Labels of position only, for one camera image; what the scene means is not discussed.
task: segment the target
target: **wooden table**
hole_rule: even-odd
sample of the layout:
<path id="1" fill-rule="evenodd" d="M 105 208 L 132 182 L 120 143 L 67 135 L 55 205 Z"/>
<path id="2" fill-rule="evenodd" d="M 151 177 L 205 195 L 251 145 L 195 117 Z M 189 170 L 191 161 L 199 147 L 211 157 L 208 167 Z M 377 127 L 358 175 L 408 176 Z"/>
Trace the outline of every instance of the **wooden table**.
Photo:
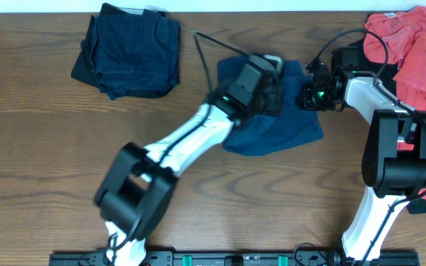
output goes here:
<path id="1" fill-rule="evenodd" d="M 116 151 L 155 142 L 189 119 L 206 94 L 190 31 L 308 63 L 367 13 L 174 13 L 182 25 L 180 82 L 166 97 L 110 101 L 73 80 L 90 14 L 0 14 L 0 265 L 47 265 L 53 250 L 105 245 L 92 197 Z M 331 49 L 360 38 L 349 35 Z M 214 65 L 231 53 L 202 42 Z M 330 53 L 323 58 L 330 58 Z M 178 250 L 328 247 L 363 195 L 368 125 L 355 111 L 319 114 L 325 138 L 264 157 L 216 146 L 182 176 L 149 238 Z M 404 211 L 385 248 L 415 248 L 426 265 L 426 214 Z"/>

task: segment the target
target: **navy fabric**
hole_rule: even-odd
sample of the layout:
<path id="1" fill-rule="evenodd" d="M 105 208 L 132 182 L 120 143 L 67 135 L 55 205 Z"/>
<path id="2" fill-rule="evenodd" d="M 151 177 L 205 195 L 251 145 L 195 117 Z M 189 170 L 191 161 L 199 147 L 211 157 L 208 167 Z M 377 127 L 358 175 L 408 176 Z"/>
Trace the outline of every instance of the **navy fabric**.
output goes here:
<path id="1" fill-rule="evenodd" d="M 89 60 L 100 91 L 112 100 L 169 93 L 178 84 L 179 34 L 178 21 L 149 10 L 97 17 Z"/>
<path id="2" fill-rule="evenodd" d="M 247 62 L 245 57 L 223 59 L 217 64 L 220 84 L 234 80 Z M 299 61 L 284 62 L 284 105 L 279 117 L 257 115 L 235 129 L 223 143 L 224 149 L 245 156 L 261 156 L 323 138 L 317 113 L 300 110 L 295 104 L 302 85 L 311 79 Z"/>

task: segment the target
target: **pink cloth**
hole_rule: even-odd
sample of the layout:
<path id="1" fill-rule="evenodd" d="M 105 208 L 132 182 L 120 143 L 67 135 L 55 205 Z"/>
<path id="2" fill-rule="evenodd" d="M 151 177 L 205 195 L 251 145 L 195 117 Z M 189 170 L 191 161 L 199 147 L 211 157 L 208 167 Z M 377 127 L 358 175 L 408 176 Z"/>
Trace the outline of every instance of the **pink cloth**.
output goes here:
<path id="1" fill-rule="evenodd" d="M 397 83 L 397 97 L 417 110 L 426 110 L 426 7 L 416 7 L 410 12 L 373 14 L 365 27 L 388 46 L 388 63 L 398 63 L 401 67 L 393 78 Z M 372 35 L 366 35 L 364 51 L 370 61 L 384 62 L 385 51 Z M 401 150 L 412 148 L 412 145 L 399 144 Z"/>

